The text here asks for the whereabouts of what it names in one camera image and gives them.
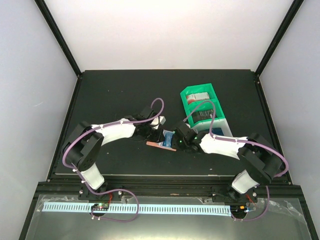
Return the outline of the blue credit card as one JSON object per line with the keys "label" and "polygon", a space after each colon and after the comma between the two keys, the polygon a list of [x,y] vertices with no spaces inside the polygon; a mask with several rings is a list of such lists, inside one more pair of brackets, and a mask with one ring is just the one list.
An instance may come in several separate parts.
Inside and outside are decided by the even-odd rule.
{"label": "blue credit card", "polygon": [[162,146],[166,148],[171,148],[172,147],[172,139],[174,136],[174,132],[172,131],[166,131],[163,133],[164,134],[164,141],[162,142]]}

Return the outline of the green and white card bin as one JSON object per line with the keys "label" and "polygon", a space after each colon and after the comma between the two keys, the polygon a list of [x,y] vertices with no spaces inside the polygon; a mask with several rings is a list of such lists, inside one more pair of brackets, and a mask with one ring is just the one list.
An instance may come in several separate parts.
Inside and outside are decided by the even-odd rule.
{"label": "green and white card bin", "polygon": [[[187,99],[186,99],[187,95],[195,94],[195,93],[204,93],[204,92],[207,92],[209,94],[210,99],[196,101],[191,104],[187,103]],[[197,132],[208,130],[210,128],[212,119],[194,122],[192,118],[192,114],[197,111],[213,109],[212,118],[214,118],[214,121],[213,121],[212,128],[221,128],[224,133],[224,136],[226,137],[233,136],[230,130],[228,121],[225,117],[225,114],[222,110],[218,97],[211,83],[188,86],[183,91],[180,92],[180,97],[182,100],[182,105],[183,105],[185,114],[188,117],[187,122],[192,129],[194,129]]]}

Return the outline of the blue card stack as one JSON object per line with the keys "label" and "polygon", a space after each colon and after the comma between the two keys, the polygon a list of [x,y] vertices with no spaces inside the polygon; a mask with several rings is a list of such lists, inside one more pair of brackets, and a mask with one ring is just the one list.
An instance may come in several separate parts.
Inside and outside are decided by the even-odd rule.
{"label": "blue card stack", "polygon": [[221,129],[221,128],[219,128],[219,127],[217,127],[217,128],[212,128],[211,129],[211,133],[210,133],[210,135],[216,135],[216,136],[224,136],[224,133],[223,133],[223,130]]}

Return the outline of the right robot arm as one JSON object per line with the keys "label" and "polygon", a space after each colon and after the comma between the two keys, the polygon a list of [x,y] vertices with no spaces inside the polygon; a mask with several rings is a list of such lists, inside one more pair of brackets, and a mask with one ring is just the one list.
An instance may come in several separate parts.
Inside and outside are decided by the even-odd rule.
{"label": "right robot arm", "polygon": [[259,134],[228,137],[206,130],[197,133],[184,121],[173,129],[171,147],[187,153],[216,154],[239,160],[244,170],[227,189],[228,198],[234,202],[240,201],[250,189],[270,184],[273,178],[282,175],[282,164],[288,164]]}

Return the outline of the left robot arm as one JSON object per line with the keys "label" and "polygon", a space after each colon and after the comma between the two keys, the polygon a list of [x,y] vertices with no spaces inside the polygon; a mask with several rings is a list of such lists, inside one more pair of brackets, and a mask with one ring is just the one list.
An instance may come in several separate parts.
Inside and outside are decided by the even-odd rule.
{"label": "left robot arm", "polygon": [[96,164],[101,147],[133,136],[161,142],[164,139],[161,127],[165,121],[164,116],[146,107],[140,114],[129,115],[110,123],[89,125],[81,122],[62,147],[62,163],[78,173],[90,186],[89,193],[101,200],[108,192],[107,186],[103,184],[105,179]]}

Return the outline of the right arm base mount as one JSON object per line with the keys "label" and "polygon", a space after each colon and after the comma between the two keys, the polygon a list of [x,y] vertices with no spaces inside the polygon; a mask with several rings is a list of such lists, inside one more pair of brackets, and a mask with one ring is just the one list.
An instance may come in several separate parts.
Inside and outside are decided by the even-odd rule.
{"label": "right arm base mount", "polygon": [[225,204],[246,204],[248,202],[257,203],[257,194],[252,188],[246,193],[239,193],[230,185],[213,185],[211,187],[211,197],[213,202]]}

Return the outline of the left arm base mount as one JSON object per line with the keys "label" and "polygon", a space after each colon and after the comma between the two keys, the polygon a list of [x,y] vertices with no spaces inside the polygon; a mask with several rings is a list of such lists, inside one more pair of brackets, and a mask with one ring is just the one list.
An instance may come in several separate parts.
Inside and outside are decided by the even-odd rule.
{"label": "left arm base mount", "polygon": [[89,214],[93,210],[95,217],[103,217],[106,211],[111,209],[111,204],[120,203],[122,198],[122,191],[115,191],[108,194],[96,195],[90,192],[87,186],[83,183],[79,190],[78,199],[93,203],[90,207]]}

